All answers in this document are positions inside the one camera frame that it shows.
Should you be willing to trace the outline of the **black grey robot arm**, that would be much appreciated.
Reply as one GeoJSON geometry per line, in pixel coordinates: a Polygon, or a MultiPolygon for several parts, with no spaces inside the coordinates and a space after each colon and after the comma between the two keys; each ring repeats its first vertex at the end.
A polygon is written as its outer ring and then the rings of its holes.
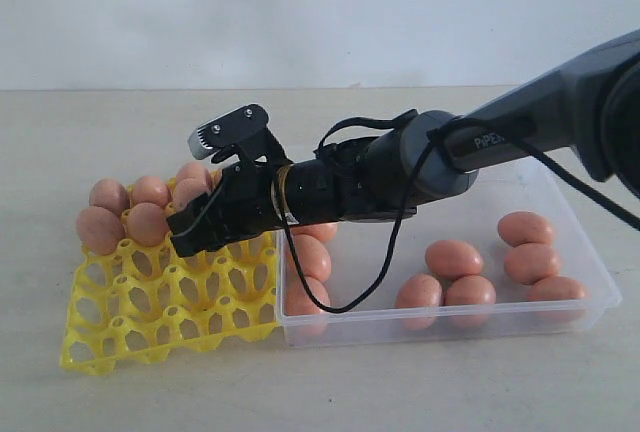
{"type": "Polygon", "coordinates": [[[285,224],[391,222],[465,193],[481,169],[570,148],[589,176],[639,189],[639,35],[596,46],[465,116],[409,110],[390,120],[352,117],[368,137],[322,139],[295,163],[248,104],[200,125],[192,155],[223,165],[215,190],[170,216],[181,257],[285,224]]]}

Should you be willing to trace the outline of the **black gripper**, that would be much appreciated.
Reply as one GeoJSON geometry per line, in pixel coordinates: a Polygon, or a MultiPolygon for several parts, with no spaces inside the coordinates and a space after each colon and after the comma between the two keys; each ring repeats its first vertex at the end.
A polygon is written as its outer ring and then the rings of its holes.
{"type": "Polygon", "coordinates": [[[266,162],[236,162],[215,172],[211,204],[201,194],[167,217],[170,241],[179,257],[216,252],[228,244],[277,230],[271,198],[274,169],[266,162]],[[203,219],[196,220],[204,207],[203,219]]]}

